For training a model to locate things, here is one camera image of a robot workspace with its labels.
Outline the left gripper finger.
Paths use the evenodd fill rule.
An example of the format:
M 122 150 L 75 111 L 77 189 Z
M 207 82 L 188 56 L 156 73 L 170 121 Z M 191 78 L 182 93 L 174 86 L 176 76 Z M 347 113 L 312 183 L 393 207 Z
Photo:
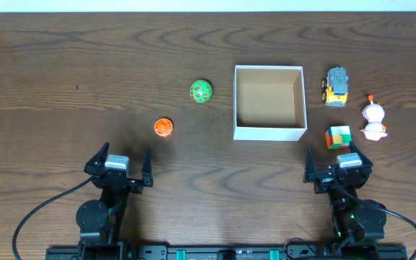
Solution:
M 142 165 L 142 181 L 143 186 L 145 187 L 153 187 L 154 184 L 152 177 L 151 155 L 152 151 L 148 148 Z
M 100 150 L 86 162 L 84 172 L 90 176 L 96 176 L 99 173 L 100 169 L 105 166 L 109 146 L 109 142 L 104 143 Z

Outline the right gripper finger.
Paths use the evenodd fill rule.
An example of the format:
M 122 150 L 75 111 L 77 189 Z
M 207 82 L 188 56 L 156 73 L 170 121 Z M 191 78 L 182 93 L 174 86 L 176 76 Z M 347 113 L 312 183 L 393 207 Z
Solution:
M 313 183 L 316 179 L 316 168 L 313 161 L 313 155 L 311 149 L 307 149 L 306 160 L 305 160 L 305 170 L 303 174 L 304 183 Z
M 353 141 L 350 141 L 352 161 L 350 167 L 372 168 L 373 163 L 357 148 Z

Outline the pink white toy figure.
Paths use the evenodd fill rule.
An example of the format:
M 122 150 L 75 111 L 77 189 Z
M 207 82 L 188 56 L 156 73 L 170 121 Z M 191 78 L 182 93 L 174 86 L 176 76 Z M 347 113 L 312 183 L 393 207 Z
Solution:
M 360 131 L 366 139 L 377 142 L 388 136 L 386 126 L 382 123 L 385 111 L 379 103 L 375 102 L 374 96 L 369 95 L 368 100 L 369 104 L 361 112 L 367 124 Z

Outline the colourful puzzle cube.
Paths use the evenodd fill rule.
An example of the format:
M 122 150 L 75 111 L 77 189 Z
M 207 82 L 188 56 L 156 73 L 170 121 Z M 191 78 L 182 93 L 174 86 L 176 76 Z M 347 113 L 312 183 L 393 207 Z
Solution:
M 331 126 L 325 132 L 326 146 L 329 150 L 348 148 L 352 141 L 349 126 Z

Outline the orange patterned ball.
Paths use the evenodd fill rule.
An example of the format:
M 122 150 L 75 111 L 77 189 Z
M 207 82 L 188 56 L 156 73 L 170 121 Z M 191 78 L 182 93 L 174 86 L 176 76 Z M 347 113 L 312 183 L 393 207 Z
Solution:
M 173 122 L 169 118 L 159 118 L 154 124 L 154 132 L 159 137 L 169 137 L 173 133 Z

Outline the grey yellow toy truck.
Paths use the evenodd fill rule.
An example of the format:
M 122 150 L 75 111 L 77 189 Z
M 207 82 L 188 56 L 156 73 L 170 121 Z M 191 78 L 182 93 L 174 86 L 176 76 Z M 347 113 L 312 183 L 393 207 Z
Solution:
M 327 72 L 322 80 L 321 87 L 324 90 L 321 96 L 326 106 L 345 107 L 348 97 L 347 71 L 344 67 L 337 66 Z

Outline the green number ball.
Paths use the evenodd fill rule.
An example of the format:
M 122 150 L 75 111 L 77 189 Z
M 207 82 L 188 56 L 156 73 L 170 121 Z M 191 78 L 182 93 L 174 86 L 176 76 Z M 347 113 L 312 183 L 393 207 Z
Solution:
M 189 95 L 197 103 L 205 103 L 212 98 L 213 87 L 204 79 L 198 79 L 191 84 Z

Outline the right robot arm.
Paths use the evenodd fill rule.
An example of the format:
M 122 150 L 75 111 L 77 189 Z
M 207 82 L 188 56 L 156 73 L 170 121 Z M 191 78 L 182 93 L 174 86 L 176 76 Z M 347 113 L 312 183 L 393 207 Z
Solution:
M 386 208 L 358 197 L 357 190 L 367 182 L 373 163 L 354 142 L 349 143 L 349 148 L 324 173 L 317 172 L 312 152 L 307 150 L 303 182 L 312 183 L 315 193 L 329 196 L 332 227 L 339 238 L 322 253 L 349 259 L 380 259 L 378 242 L 384 238 Z

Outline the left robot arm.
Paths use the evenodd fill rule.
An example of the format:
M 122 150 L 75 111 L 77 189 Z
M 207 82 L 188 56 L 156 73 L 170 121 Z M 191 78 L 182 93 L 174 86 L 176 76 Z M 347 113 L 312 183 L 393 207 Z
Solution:
M 80 228 L 80 259 L 137 259 L 130 243 L 119 239 L 130 194 L 141 194 L 153 186 L 151 150 L 145 153 L 140 179 L 129 177 L 129 158 L 108 153 L 109 143 L 89 159 L 84 171 L 102 191 L 99 199 L 86 201 L 76 213 Z

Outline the white cardboard box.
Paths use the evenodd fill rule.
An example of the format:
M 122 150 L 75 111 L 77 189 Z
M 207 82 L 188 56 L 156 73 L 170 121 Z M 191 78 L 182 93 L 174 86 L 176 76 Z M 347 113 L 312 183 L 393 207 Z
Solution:
M 307 128 L 303 67 L 235 66 L 234 140 L 297 142 Z

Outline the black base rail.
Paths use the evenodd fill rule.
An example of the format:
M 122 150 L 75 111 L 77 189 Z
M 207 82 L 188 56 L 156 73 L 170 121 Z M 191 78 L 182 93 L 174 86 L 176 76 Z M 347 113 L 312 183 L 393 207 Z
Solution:
M 316 243 L 284 246 L 175 247 L 175 246 L 74 246 L 52 247 L 48 260 L 280 260 L 280 259 L 407 259 L 404 246 L 325 247 Z

